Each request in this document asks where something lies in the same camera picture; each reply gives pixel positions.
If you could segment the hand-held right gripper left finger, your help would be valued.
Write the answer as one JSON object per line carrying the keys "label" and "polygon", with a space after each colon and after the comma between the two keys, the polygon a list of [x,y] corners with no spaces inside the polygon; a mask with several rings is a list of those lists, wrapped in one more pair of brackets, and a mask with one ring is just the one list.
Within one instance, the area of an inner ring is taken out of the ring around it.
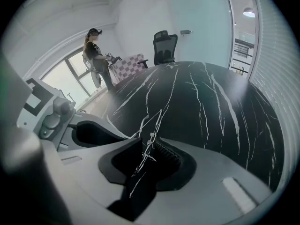
{"label": "hand-held right gripper left finger", "polygon": [[127,177],[111,160],[139,138],[108,145],[58,153],[54,144],[41,140],[51,182],[67,207],[73,225],[135,225],[108,210],[121,198]]}

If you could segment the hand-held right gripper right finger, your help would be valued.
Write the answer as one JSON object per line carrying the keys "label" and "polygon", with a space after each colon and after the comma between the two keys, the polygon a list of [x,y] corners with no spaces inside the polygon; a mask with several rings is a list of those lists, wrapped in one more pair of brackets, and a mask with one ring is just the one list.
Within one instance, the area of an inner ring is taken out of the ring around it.
{"label": "hand-held right gripper right finger", "polygon": [[255,225],[272,194],[259,178],[218,152],[163,139],[191,155],[197,168],[180,190],[158,192],[138,225]]}

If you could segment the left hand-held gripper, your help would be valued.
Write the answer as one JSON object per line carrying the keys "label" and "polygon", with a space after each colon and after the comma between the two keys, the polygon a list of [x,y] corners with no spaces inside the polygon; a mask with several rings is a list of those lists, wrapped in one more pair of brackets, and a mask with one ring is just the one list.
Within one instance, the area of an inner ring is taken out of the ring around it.
{"label": "left hand-held gripper", "polygon": [[[93,148],[128,139],[100,117],[75,112],[75,102],[70,102],[61,90],[36,78],[30,78],[26,83],[32,92],[17,125],[32,131],[41,140],[51,141],[58,151]],[[73,116],[74,124],[69,124]]]}

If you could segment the grey oval hanging bag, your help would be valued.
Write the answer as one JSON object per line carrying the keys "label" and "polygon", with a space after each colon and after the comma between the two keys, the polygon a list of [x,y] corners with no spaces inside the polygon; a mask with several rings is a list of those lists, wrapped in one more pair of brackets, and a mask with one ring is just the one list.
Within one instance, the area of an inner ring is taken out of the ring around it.
{"label": "grey oval hanging bag", "polygon": [[92,70],[91,72],[91,78],[93,80],[93,83],[97,89],[101,87],[102,79],[100,74],[97,71]]}

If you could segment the large window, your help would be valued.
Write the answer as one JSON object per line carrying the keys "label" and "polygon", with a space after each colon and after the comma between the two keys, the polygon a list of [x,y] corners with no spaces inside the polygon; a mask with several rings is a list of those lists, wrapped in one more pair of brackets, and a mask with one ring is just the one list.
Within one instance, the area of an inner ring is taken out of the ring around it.
{"label": "large window", "polygon": [[82,54],[81,49],[71,53],[42,77],[43,82],[61,90],[69,101],[75,102],[76,109],[107,90],[104,82],[96,88],[91,72],[83,62]]}

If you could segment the black marble round table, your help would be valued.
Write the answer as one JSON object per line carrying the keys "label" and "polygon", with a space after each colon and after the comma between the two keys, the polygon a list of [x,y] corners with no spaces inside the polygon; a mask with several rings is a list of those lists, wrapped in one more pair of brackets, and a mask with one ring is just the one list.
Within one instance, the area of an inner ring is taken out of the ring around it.
{"label": "black marble round table", "polygon": [[202,62],[157,65],[130,75],[91,113],[124,137],[158,137],[221,153],[272,191],[284,165],[280,123],[267,98],[226,68]]}

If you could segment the checkered cloth covered table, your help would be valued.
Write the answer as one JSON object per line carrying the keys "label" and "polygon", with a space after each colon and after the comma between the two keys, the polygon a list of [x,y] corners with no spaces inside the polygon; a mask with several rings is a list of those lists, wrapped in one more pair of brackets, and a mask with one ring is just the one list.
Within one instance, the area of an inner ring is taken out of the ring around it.
{"label": "checkered cloth covered table", "polygon": [[122,60],[117,61],[114,64],[108,66],[112,82],[118,84],[126,78],[132,77],[137,72],[145,69],[142,61],[144,55],[142,53],[129,56]]}

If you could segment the black mesh office chair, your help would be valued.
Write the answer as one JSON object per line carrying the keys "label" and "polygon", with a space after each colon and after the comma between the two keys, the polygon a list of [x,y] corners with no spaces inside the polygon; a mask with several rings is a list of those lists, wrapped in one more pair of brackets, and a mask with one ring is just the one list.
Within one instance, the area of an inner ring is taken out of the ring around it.
{"label": "black mesh office chair", "polygon": [[176,34],[169,35],[168,31],[162,30],[157,32],[153,38],[154,46],[154,65],[160,65],[175,62],[175,48],[178,36]]}

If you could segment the frosted glass door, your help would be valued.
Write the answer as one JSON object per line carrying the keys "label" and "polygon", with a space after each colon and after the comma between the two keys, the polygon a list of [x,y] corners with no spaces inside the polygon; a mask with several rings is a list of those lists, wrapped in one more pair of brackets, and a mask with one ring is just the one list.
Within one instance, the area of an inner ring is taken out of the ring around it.
{"label": "frosted glass door", "polygon": [[[178,61],[200,61],[228,68],[233,45],[229,0],[169,0],[178,34]],[[181,35],[181,30],[191,30]]]}

